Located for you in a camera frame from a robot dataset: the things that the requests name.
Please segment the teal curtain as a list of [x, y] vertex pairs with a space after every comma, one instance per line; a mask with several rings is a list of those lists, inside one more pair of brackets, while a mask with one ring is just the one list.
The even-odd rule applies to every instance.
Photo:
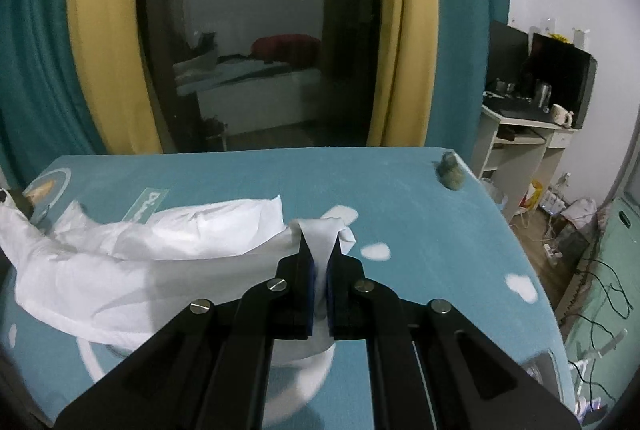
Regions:
[[425, 144], [470, 162], [480, 124], [493, 21], [508, 20], [510, 0], [439, 0], [435, 86]]
[[1, 0], [1, 170], [24, 187], [58, 157], [106, 148], [82, 93], [66, 0]]

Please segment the small grey plush toy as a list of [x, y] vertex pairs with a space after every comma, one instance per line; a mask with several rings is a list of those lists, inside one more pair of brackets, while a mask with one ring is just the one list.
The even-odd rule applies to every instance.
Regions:
[[436, 174], [442, 186], [450, 190], [460, 190], [466, 179], [465, 168], [457, 153], [452, 150], [442, 154], [442, 159], [436, 165]]

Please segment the teal curtain left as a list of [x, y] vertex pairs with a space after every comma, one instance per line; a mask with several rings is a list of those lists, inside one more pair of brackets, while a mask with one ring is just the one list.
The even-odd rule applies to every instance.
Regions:
[[82, 93], [66, 0], [1, 0], [1, 170], [24, 187], [58, 157], [106, 148]]

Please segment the olive storage box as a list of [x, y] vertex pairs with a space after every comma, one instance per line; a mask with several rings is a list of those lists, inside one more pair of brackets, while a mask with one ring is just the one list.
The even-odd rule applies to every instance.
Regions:
[[27, 222], [30, 221], [34, 214], [35, 207], [19, 190], [2, 188], [0, 195], [0, 216], [2, 224], [18, 219]]

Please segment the teal curtain right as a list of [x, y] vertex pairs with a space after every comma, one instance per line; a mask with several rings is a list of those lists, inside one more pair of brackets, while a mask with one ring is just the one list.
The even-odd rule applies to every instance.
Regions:
[[480, 124], [493, 21], [508, 20], [510, 0], [439, 0], [435, 86], [425, 144], [470, 162]]

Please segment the yellow curtain right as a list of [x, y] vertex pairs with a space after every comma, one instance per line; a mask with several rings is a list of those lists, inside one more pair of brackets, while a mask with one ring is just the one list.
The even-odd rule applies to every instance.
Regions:
[[421, 147], [432, 108], [439, 0], [382, 0], [370, 146]]

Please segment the white desk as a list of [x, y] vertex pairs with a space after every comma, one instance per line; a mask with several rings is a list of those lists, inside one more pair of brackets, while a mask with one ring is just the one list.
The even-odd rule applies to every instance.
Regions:
[[551, 185], [564, 150], [578, 130], [552, 122], [501, 116], [484, 104], [480, 114], [471, 170], [477, 177], [488, 175], [506, 195], [502, 214], [508, 222], [522, 211], [520, 204], [529, 185]]

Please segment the black desk shelf unit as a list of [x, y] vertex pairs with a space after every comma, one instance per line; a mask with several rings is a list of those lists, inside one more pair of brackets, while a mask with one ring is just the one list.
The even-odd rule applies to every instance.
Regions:
[[510, 119], [550, 122], [559, 106], [570, 115], [564, 127], [584, 124], [598, 63], [589, 52], [556, 38], [494, 21], [484, 106]]

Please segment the yellow curtain left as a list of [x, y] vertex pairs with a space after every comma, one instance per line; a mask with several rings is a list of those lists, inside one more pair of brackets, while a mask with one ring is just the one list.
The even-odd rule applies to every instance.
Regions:
[[110, 153], [161, 153], [136, 0], [66, 0], [70, 45], [91, 118]]

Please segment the dark window glass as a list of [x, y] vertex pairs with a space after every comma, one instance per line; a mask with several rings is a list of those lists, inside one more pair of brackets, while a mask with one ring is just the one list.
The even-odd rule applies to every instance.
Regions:
[[180, 153], [362, 146], [382, 0], [138, 0], [142, 42]]

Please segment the white large garment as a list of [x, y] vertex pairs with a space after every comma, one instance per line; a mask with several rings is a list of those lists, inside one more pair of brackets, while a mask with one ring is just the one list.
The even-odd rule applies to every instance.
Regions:
[[306, 240], [314, 258], [314, 333], [279, 343], [286, 364], [329, 349], [324, 294], [334, 245], [356, 239], [341, 217], [283, 222], [280, 198], [166, 210], [144, 223], [99, 224], [72, 202], [49, 234], [21, 219], [1, 223], [16, 268], [15, 299], [30, 315], [87, 341], [137, 349], [196, 298], [236, 300], [273, 277]]

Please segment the yellow curtain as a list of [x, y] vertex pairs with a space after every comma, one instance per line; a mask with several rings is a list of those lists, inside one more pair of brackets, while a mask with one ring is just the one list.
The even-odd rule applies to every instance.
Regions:
[[136, 0], [66, 0], [70, 45], [91, 118], [110, 153], [161, 153]]
[[432, 108], [439, 0], [382, 0], [370, 146], [421, 147]]

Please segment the blue dinosaur blanket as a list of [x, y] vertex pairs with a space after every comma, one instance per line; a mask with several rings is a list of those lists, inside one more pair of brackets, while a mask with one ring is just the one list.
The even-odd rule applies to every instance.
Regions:
[[[99, 224], [146, 223], [166, 210], [240, 199], [282, 202], [283, 222], [339, 216], [345, 253], [399, 298], [448, 301], [518, 364], [536, 364], [564, 410], [575, 404], [561, 335], [541, 284], [484, 186], [439, 182], [438, 148], [304, 148], [190, 155], [68, 156], [29, 186], [43, 234], [72, 202]], [[1, 365], [47, 422], [134, 350], [74, 337], [15, 299], [1, 277]]]

